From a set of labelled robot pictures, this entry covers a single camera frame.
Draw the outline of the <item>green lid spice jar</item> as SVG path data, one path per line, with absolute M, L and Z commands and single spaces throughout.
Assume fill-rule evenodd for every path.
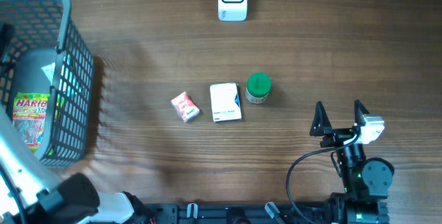
M 271 87 L 271 79 L 267 74 L 254 73 L 247 81 L 246 98 L 250 103 L 261 104 L 267 100 Z

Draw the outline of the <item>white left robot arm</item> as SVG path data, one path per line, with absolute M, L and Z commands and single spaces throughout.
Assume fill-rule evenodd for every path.
M 5 111 L 1 215 L 5 223 L 147 223 L 153 216 L 136 197 L 98 192 L 81 173 L 60 181 L 20 140 Z

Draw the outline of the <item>Haribo worms candy bag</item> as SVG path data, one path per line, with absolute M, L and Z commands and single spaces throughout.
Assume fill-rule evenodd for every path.
M 17 93 L 12 123 L 31 152 L 36 152 L 44 135 L 49 94 Z

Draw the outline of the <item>white cardboard box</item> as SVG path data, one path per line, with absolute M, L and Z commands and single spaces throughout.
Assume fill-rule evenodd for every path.
M 212 84 L 209 91 L 214 122 L 242 119 L 238 85 L 235 82 Z

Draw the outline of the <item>mint green tissue pack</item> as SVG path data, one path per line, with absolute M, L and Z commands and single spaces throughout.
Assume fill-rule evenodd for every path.
M 92 86 L 91 72 L 92 67 L 84 58 L 80 58 L 77 61 L 75 56 L 64 56 L 59 90 L 68 97 L 74 95 L 88 97 L 90 95 L 90 87 Z

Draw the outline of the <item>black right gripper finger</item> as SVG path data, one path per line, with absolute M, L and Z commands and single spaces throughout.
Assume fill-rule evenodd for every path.
M 363 106 L 360 100 L 354 101 L 354 115 L 355 115 L 355 123 L 358 126 L 365 126 L 365 115 L 369 115 L 370 112 Z
M 332 125 L 329 121 L 323 103 L 318 101 L 315 107 L 314 119 L 309 132 L 310 136 L 327 136 L 332 133 Z

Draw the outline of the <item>red white tissue pack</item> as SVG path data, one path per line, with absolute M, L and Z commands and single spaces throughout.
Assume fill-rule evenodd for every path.
M 190 99 L 187 92 L 173 98 L 171 104 L 184 122 L 188 122 L 200 113 L 200 109 Z

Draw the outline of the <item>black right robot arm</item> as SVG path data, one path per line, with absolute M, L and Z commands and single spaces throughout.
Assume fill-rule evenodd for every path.
M 355 123 L 335 129 L 322 102 L 316 103 L 309 134 L 321 137 L 322 148 L 332 148 L 332 160 L 345 192 L 333 193 L 325 202 L 323 223 L 388 224 L 388 189 L 394 175 L 393 165 L 382 158 L 367 158 L 363 147 L 375 141 L 385 129 L 385 121 L 372 115 L 356 100 Z

